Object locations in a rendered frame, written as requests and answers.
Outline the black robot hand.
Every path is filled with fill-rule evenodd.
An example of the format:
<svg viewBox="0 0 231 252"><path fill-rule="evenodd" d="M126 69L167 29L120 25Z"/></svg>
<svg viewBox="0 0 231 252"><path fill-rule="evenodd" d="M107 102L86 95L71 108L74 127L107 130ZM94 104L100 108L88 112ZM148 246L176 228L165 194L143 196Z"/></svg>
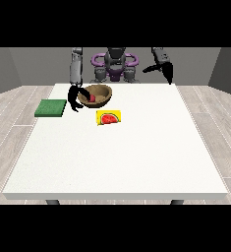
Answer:
<svg viewBox="0 0 231 252"><path fill-rule="evenodd" d="M81 85L72 84L68 91L68 102L74 111L78 111L79 108L83 108L82 104L77 102L78 94L82 94L87 99L90 99L90 93L85 90Z"/></svg>
<svg viewBox="0 0 231 252"><path fill-rule="evenodd" d="M173 81L173 64L171 62L165 62L163 64L156 64L152 66L148 66L143 69L144 73L153 72L153 71L160 71L165 79L167 80L168 84L171 85Z"/></svg>

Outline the green square pad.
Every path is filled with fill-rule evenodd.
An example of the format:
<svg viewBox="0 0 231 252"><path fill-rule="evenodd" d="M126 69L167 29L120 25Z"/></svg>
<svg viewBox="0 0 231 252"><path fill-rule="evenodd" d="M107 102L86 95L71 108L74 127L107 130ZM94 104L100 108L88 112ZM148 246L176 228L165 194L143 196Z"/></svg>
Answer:
<svg viewBox="0 0 231 252"><path fill-rule="evenodd" d="M63 115L67 100L65 99L43 99L35 113L35 117L61 117Z"/></svg>

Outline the brown wooden bowl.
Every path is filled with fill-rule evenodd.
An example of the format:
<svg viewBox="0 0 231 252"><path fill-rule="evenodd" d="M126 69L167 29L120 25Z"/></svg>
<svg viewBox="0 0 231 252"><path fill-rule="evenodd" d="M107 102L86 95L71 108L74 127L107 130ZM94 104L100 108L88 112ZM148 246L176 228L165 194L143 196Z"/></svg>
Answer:
<svg viewBox="0 0 231 252"><path fill-rule="evenodd" d="M78 94L79 102L88 108L100 108L104 106L112 97L112 89L106 85L90 85L86 87L86 90L95 96L95 101L89 102L87 98Z"/></svg>

